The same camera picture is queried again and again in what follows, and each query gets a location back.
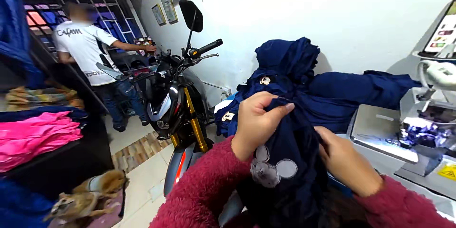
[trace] red fleece jacket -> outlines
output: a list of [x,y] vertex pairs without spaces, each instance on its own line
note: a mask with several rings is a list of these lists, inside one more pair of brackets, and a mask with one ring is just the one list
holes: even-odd
[[[250,176],[250,161],[239,161],[231,139],[214,148],[190,167],[158,210],[150,228],[218,228],[218,216],[236,185]],[[357,201],[366,208],[374,228],[456,228],[441,217],[434,204],[399,182],[384,176],[383,189]]]

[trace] picture frame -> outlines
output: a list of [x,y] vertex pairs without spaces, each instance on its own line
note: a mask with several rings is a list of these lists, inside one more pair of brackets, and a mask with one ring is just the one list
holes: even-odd
[[157,23],[159,26],[166,25],[166,19],[165,19],[165,16],[163,15],[160,4],[154,5],[152,7],[152,12],[154,13],[155,19],[157,20]]
[[165,10],[166,16],[168,17],[168,22],[174,24],[179,22],[177,19],[176,10],[174,10],[174,5],[172,0],[161,0],[163,4],[163,9]]

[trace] motorcycle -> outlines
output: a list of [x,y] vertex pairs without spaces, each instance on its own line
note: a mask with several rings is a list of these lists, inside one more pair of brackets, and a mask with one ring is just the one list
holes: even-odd
[[171,138],[174,153],[166,172],[164,196],[179,182],[187,168],[212,148],[213,141],[206,137],[206,126],[214,118],[208,107],[206,91],[202,81],[188,67],[201,60],[219,56],[204,53],[223,44],[221,39],[203,46],[192,48],[192,32],[201,32],[202,13],[188,0],[179,1],[185,23],[190,29],[186,48],[177,56],[167,50],[156,56],[156,71],[138,75],[125,75],[119,71],[97,63],[97,67],[119,81],[129,80],[142,94],[144,108],[151,120],[151,125],[158,133],[158,140]]

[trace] blue fabric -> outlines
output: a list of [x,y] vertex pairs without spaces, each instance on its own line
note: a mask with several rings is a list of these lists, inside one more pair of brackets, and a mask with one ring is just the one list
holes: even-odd
[[100,94],[100,97],[106,105],[106,108],[109,110],[109,114],[113,118],[114,127],[121,127],[125,125],[124,117],[117,108],[117,102],[114,98],[115,91],[118,91],[122,95],[128,97],[131,107],[134,109],[134,112],[140,116],[141,121],[149,120],[140,101],[138,92],[135,88],[131,89],[132,86],[133,85],[127,80],[116,81],[107,85],[94,86],[95,91]]
[[88,116],[87,112],[75,107],[67,106],[43,106],[31,110],[0,112],[0,122],[16,122],[37,117],[44,112],[58,113],[62,111],[71,111],[68,116],[73,121],[86,123],[85,118]]
[[44,88],[43,73],[31,60],[29,47],[29,28],[22,0],[0,0],[0,54],[22,63],[28,88]]
[[421,83],[411,80],[409,75],[381,71],[365,71],[363,75],[326,72],[315,76],[308,93],[398,110],[402,96],[412,87],[421,87]]
[[43,218],[53,204],[40,194],[7,179],[0,179],[0,227],[46,228],[51,221],[43,222]]
[[[261,227],[317,227],[328,176],[318,156],[321,138],[313,126],[345,133],[359,104],[395,109],[403,94],[419,83],[405,75],[377,71],[346,74],[349,79],[345,80],[339,78],[345,75],[339,72],[330,72],[332,78],[325,74],[314,77],[320,50],[305,37],[296,41],[270,40],[255,52],[259,68],[246,85],[237,86],[233,101],[215,113],[217,134],[228,137],[236,133],[239,103],[256,92],[268,91],[280,97],[272,101],[268,110],[293,102],[295,109],[265,145],[270,153],[268,166],[289,159],[297,165],[297,173],[281,179],[274,188],[247,179],[237,190]],[[231,120],[224,118],[226,113],[234,114]]]

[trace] brown dog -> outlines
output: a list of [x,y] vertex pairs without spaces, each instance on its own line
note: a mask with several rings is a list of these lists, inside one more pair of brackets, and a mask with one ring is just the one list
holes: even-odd
[[103,197],[115,198],[117,193],[104,194],[99,192],[85,192],[67,195],[60,193],[59,201],[52,207],[51,213],[44,217],[43,221],[58,218],[63,223],[72,223],[83,217],[110,214],[114,208],[95,210],[98,200]]
[[73,193],[97,191],[100,193],[114,193],[122,189],[127,178],[122,170],[109,170],[108,172],[87,179],[73,189]]

